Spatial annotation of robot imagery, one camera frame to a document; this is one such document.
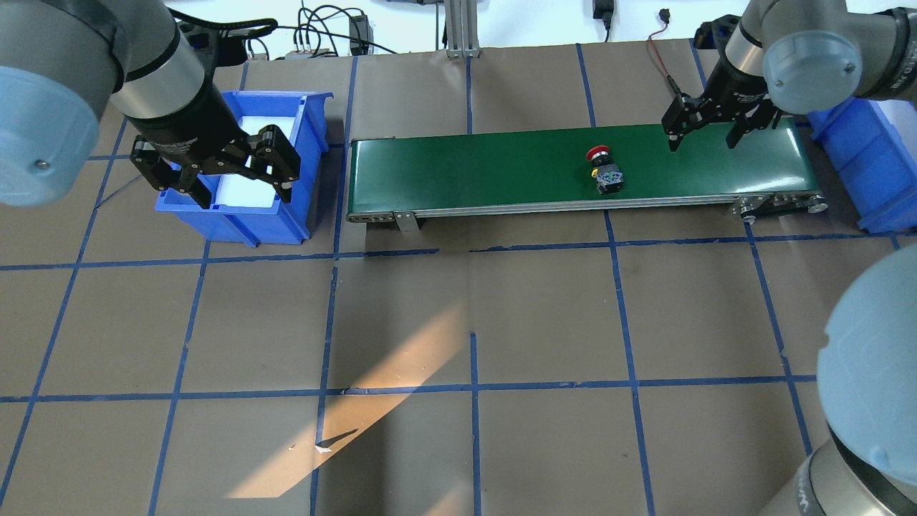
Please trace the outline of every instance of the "white wall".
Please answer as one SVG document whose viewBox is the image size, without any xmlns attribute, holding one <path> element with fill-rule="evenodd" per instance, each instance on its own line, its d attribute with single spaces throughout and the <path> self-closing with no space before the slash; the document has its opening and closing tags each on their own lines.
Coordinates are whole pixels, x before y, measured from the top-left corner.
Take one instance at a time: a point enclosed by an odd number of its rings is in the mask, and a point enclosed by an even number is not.
<svg viewBox="0 0 917 516">
<path fill-rule="evenodd" d="M 324 2 L 305 0 L 306 7 Z M 166 5 L 190 15 L 214 21 L 239 21 L 273 17 L 281 25 L 296 25 L 300 0 L 170 0 Z M 724 14 L 741 15 L 747 0 L 617 0 L 612 26 L 612 41 L 646 39 L 659 28 L 659 9 L 672 13 L 671 25 L 661 38 L 690 38 L 701 22 Z M 894 6 L 917 7 L 917 0 L 847 0 L 852 12 L 871 13 Z M 436 26 L 436 7 L 387 2 L 385 0 L 348 0 L 341 7 L 361 7 L 370 17 L 375 41 L 398 52 L 435 49 L 441 34 Z M 588 43 L 604 39 L 601 20 L 592 20 L 592 0 L 480 0 L 478 3 L 479 40 L 483 47 L 518 47 Z M 347 20 L 327 21 L 332 32 L 348 34 Z M 265 38 L 271 57 L 293 50 L 292 32 L 278 30 Z M 344 54 L 347 41 L 338 45 Z"/>
</svg>

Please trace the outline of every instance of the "red button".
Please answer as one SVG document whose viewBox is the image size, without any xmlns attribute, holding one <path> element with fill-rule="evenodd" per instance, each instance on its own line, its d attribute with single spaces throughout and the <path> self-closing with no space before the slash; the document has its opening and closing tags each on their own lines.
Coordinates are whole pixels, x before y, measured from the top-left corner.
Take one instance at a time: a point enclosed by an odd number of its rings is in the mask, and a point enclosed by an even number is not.
<svg viewBox="0 0 917 516">
<path fill-rule="evenodd" d="M 608 152 L 609 154 L 611 154 L 612 150 L 608 148 L 608 145 L 597 145 L 589 149 L 589 152 L 586 152 L 586 160 L 587 161 L 594 160 L 595 156 L 598 155 L 600 152 Z"/>
</svg>

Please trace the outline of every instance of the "white foam insert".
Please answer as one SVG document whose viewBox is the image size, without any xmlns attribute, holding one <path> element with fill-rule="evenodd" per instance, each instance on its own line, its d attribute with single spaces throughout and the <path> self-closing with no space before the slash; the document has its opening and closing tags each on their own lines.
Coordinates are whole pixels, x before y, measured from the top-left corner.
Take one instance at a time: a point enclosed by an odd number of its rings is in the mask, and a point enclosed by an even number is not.
<svg viewBox="0 0 917 516">
<path fill-rule="evenodd" d="M 264 126 L 274 124 L 290 138 L 294 120 L 294 117 L 242 117 L 238 125 L 248 134 L 257 134 Z M 225 174 L 220 176 L 214 203 L 238 208 L 270 208 L 275 195 L 274 187 L 263 181 Z"/>
<path fill-rule="evenodd" d="M 885 100 L 878 103 L 892 126 L 898 130 L 904 148 L 917 159 L 917 111 L 906 100 Z"/>
</svg>

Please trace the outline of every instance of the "black cable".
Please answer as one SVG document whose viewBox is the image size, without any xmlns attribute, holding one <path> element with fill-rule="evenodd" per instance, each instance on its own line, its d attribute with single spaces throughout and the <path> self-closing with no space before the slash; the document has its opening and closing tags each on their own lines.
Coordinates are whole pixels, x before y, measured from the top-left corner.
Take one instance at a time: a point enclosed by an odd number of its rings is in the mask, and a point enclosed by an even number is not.
<svg viewBox="0 0 917 516">
<path fill-rule="evenodd" d="M 318 10 L 318 9 L 316 9 L 315 11 L 313 11 L 312 9 L 307 9 L 307 8 L 305 8 L 305 7 L 301 8 L 301 9 L 299 10 L 299 12 L 297 13 L 297 16 L 296 16 L 296 17 L 297 17 L 297 19 L 296 19 L 297 25 L 299 25 L 300 27 L 303 27 L 304 25 L 305 25 L 306 27 L 311 27 L 311 26 L 312 26 L 312 19 L 313 19 L 313 17 L 315 17 L 315 21 L 318 21 L 319 23 L 322 24 L 322 26 L 325 28 L 325 32 L 330 33 L 330 30 L 328 29 L 328 24 L 325 23 L 325 20 L 327 20 L 327 19 L 329 19 L 329 18 L 331 18 L 331 17 L 324 17 L 324 18 L 322 18 L 322 17 L 320 17 L 320 16 L 318 15 L 317 10 Z M 303 23 L 303 18 L 302 18 L 303 12 L 306 12 L 306 14 L 309 15 L 309 18 L 307 18 L 307 19 L 305 20 L 305 24 Z M 296 37 L 296 34 L 299 34 L 299 43 L 300 43 L 300 45 L 303 45 L 303 31 L 302 31 L 302 30 L 298 30 L 298 31 L 294 32 L 294 33 L 293 33 L 293 37 L 294 37 L 294 38 Z M 337 51 L 337 44 L 335 44 L 334 38 L 329 38 L 329 40 L 331 41 L 331 50 L 333 50 L 334 53 L 337 54 L 337 53 L 338 53 L 338 51 Z M 308 31 L 308 30 L 305 31 L 305 41 L 306 41 L 306 43 L 309 43 L 310 46 L 312 45 L 311 41 L 309 41 L 309 31 Z M 315 43 L 315 50 L 312 52 L 312 53 L 313 53 L 313 56 L 315 56 L 315 54 L 317 54 L 318 51 L 321 50 L 321 47 L 322 47 L 322 35 L 321 35 L 321 34 L 318 34 L 318 41 Z"/>
<path fill-rule="evenodd" d="M 264 44 L 264 41 L 262 41 L 261 38 L 252 38 L 252 39 L 249 39 L 249 46 L 251 45 L 251 42 L 252 42 L 253 40 L 254 40 L 254 41 L 257 41 L 258 43 L 261 44 L 261 47 L 264 48 L 264 59 L 265 59 L 266 61 L 270 61 L 270 60 L 271 60 L 271 52 L 268 50 L 268 46 Z"/>
<path fill-rule="evenodd" d="M 251 19 L 247 21 L 235 21 L 230 23 L 218 23 L 215 21 L 207 21 L 199 17 L 193 17 L 191 15 L 186 15 L 182 11 L 176 11 L 175 9 L 169 9 L 172 17 L 178 18 L 182 21 L 188 23 L 193 23 L 203 28 L 210 28 L 213 30 L 241 30 L 243 28 L 261 28 L 259 30 L 251 31 L 247 37 L 250 38 L 260 38 L 262 36 L 267 36 L 271 34 L 274 29 L 278 27 L 277 20 L 274 18 L 260 18 L 260 19 Z"/>
<path fill-rule="evenodd" d="M 612 1 L 612 9 L 602 13 L 602 24 L 605 25 L 605 43 L 608 42 L 608 38 L 612 36 L 612 19 L 614 18 L 614 1 Z"/>
<path fill-rule="evenodd" d="M 301 1 L 300 1 L 300 5 L 301 5 L 301 6 L 304 6 L 304 4 L 305 4 L 305 1 L 304 1 L 304 0 L 301 0 Z M 322 16 L 319 15 L 319 11 L 321 11 L 322 9 L 334 9 L 335 12 L 332 13 L 331 15 L 326 16 L 326 17 L 322 17 Z M 363 38 L 363 34 L 360 33 L 359 26 L 358 26 L 357 23 L 354 21 L 353 15 L 351 15 L 348 11 L 356 11 L 356 12 L 359 12 L 362 16 L 366 16 L 366 12 L 365 12 L 363 9 L 359 8 L 359 7 L 345 7 L 345 8 L 341 8 L 341 7 L 338 7 L 338 6 L 332 6 L 332 5 L 329 5 L 329 4 L 324 4 L 324 5 L 321 5 L 321 6 L 319 6 L 319 7 L 316 7 L 314 10 L 313 10 L 313 9 L 308 9 L 308 8 L 306 8 L 306 7 L 301 7 L 300 10 L 299 10 L 299 12 L 297 13 L 297 20 L 296 20 L 296 21 L 297 21 L 297 25 L 298 25 L 298 26 L 300 26 L 300 27 L 305 27 L 305 28 L 311 27 L 312 24 L 313 24 L 313 21 L 317 21 L 317 22 L 321 23 L 322 26 L 324 27 L 324 29 L 325 29 L 325 32 L 324 32 L 324 33 L 325 33 L 325 34 L 333 34 L 333 33 L 330 31 L 330 29 L 328 28 L 328 25 L 327 25 L 327 23 L 325 23 L 325 21 L 328 20 L 328 19 L 330 19 L 330 18 L 332 18 L 332 17 L 338 16 L 338 15 L 344 15 L 344 16 L 346 16 L 346 17 L 348 18 L 348 21 L 353 25 L 353 27 L 354 27 L 354 28 L 356 29 L 356 31 L 357 31 L 357 38 L 356 38 L 356 39 L 351 39 L 351 40 L 352 40 L 352 41 L 360 41 L 360 42 L 367 43 L 368 41 L 366 41 L 366 40 Z M 309 15 L 309 17 L 305 20 L 305 23 L 303 23 L 303 19 L 302 19 L 302 14 L 303 14 L 303 12 L 305 12 L 306 14 Z M 306 32 L 305 41 L 306 41 L 306 42 L 309 42 L 309 30 L 306 29 L 305 32 Z M 318 42 L 315 44 L 315 52 L 313 53 L 313 57 L 314 57 L 315 54 L 318 53 L 318 51 L 321 49 L 321 34 L 322 34 L 322 32 L 321 32 L 321 31 L 317 31 L 317 30 L 313 30 L 313 32 L 316 32 L 316 33 L 318 34 Z M 296 42 L 296 39 L 295 39 L 295 38 L 296 38 L 297 34 L 299 35 L 299 43 L 300 43 L 300 45 L 303 45 L 303 36 L 302 36 L 302 30 L 301 30 L 301 29 L 300 29 L 300 30 L 297 30 L 297 32 L 293 33 L 293 37 L 294 37 L 293 43 L 295 44 L 295 42 Z M 332 50 L 334 51 L 334 53 L 337 54 L 337 55 L 340 55 L 340 52 L 337 50 L 337 44 L 335 43 L 334 37 L 331 37 L 331 38 L 329 38 L 329 39 L 330 39 L 330 41 L 331 41 L 331 48 L 332 48 Z"/>
<path fill-rule="evenodd" d="M 353 27 L 357 30 L 357 39 L 360 40 L 360 41 L 363 41 L 363 40 L 364 40 L 364 39 L 363 39 L 363 35 L 359 33 L 359 25 L 357 25 L 357 22 L 354 21 L 353 15 L 351 15 L 351 14 L 348 12 L 349 10 L 356 10 L 356 11 L 358 11 L 362 16 L 366 16 L 366 13 L 363 11 L 363 9 L 360 9 L 359 7 L 348 7 L 348 8 L 346 8 L 346 9 L 342 9 L 342 8 L 340 8 L 340 7 L 338 7 L 338 6 L 330 6 L 330 5 L 328 5 L 328 4 L 324 4 L 324 5 L 322 5 L 322 6 L 318 6 L 318 7 L 315 8 L 316 15 L 317 15 L 318 11 L 320 11 L 320 10 L 322 10 L 322 9 L 335 9 L 335 14 L 330 15 L 330 16 L 325 17 L 325 18 L 321 18 L 323 24 L 325 23 L 324 20 L 327 20 L 327 19 L 329 19 L 329 18 L 331 18 L 331 17 L 335 17 L 335 16 L 337 16 L 337 15 L 341 15 L 341 14 L 342 14 L 342 15 L 344 15 L 344 16 L 346 16 L 346 17 L 348 18 L 348 21 L 350 22 L 350 24 L 353 25 Z"/>
<path fill-rule="evenodd" d="M 345 35 L 343 35 L 343 34 L 335 34 L 335 33 L 333 33 L 333 32 L 323 32 L 323 31 L 318 30 L 317 28 L 311 27 L 311 26 L 307 26 L 307 27 L 291 27 L 291 26 L 289 26 L 289 25 L 278 25 L 277 28 L 284 28 L 284 29 L 287 29 L 287 30 L 303 30 L 303 29 L 305 29 L 305 30 L 311 30 L 312 32 L 314 32 L 314 33 L 316 33 L 316 34 L 325 34 L 326 36 L 332 36 L 332 37 L 334 37 L 334 38 L 344 38 L 344 39 L 349 39 L 349 40 L 351 40 L 351 41 L 358 41 L 358 42 L 360 42 L 360 43 L 364 43 L 364 44 L 366 44 L 366 45 L 370 45 L 371 47 L 376 47 L 377 49 L 385 50 L 385 51 L 387 51 L 387 52 L 389 52 L 389 53 L 391 53 L 391 54 L 396 54 L 396 53 L 398 53 L 398 52 L 396 52 L 396 51 L 394 51 L 394 50 L 392 50 L 392 49 L 389 49 L 389 48 L 387 48 L 387 47 L 383 47 L 382 45 L 379 45 L 379 44 L 377 44 L 377 43 L 373 43 L 372 41 L 366 41 L 365 39 L 354 38 L 354 37 L 352 37 L 352 36 L 345 36 Z"/>
</svg>

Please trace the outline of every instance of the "conveyor belt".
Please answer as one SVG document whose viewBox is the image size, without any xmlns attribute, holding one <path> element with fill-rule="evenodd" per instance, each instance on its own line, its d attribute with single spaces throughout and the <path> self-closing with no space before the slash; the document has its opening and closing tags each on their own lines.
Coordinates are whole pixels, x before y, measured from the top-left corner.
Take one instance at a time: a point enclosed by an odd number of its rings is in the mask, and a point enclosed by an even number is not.
<svg viewBox="0 0 917 516">
<path fill-rule="evenodd" d="M 659 125 L 352 143 L 348 220 L 730 203 L 740 196 L 816 194 L 791 120 L 726 148 L 727 125 L 668 150 Z M 601 196 L 586 151 L 611 147 L 624 189 Z"/>
</svg>

